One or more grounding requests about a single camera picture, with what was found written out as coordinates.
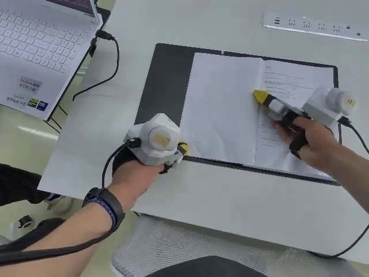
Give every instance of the shoe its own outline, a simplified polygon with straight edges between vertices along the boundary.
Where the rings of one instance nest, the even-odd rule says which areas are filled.
[[[73,198],[66,196],[55,196],[49,200],[44,200],[48,204],[47,210],[52,210],[57,215],[63,215],[69,212],[73,203]]]

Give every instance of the power strip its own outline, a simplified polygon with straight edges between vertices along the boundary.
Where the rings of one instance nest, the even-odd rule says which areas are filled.
[[[266,12],[263,14],[262,25],[273,29],[369,42],[369,31],[367,29],[342,23],[328,23],[307,17],[298,18]]]

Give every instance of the paper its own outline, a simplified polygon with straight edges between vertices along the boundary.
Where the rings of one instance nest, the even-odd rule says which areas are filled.
[[[333,69],[315,68],[276,61],[265,62],[262,89],[291,106],[301,108],[314,90],[324,85],[333,87]],[[298,175],[326,174],[313,169],[293,156],[271,126],[272,120],[264,108],[259,110],[255,166],[286,171]]]
[[[196,53],[180,123],[190,156],[253,165],[263,60]]]

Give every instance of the human hand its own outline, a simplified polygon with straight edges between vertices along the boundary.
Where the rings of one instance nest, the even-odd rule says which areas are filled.
[[[331,157],[343,146],[337,142],[329,129],[317,121],[297,117],[293,124],[305,130],[308,141],[308,145],[299,151],[301,160],[327,173]],[[273,126],[282,140],[290,145],[296,134],[287,131],[279,122],[274,122]]]
[[[124,163],[116,172],[108,190],[119,200],[124,211],[130,210],[145,193],[164,166],[144,166],[137,160]]]

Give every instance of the white table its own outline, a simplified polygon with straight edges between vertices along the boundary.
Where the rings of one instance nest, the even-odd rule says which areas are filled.
[[[352,119],[368,140],[368,44],[261,27],[266,10],[369,26],[358,19],[368,8],[343,0],[118,1],[106,30],[121,47],[119,73],[74,102],[39,189],[83,198],[101,185],[106,159],[134,122],[159,42],[337,65],[340,87],[359,98]],[[83,87],[110,76],[115,53],[114,43],[99,43]],[[364,155],[350,131],[343,139]],[[134,210],[326,254],[345,249],[369,223],[341,187],[192,162],[158,177]],[[369,235],[343,257],[369,263]]]

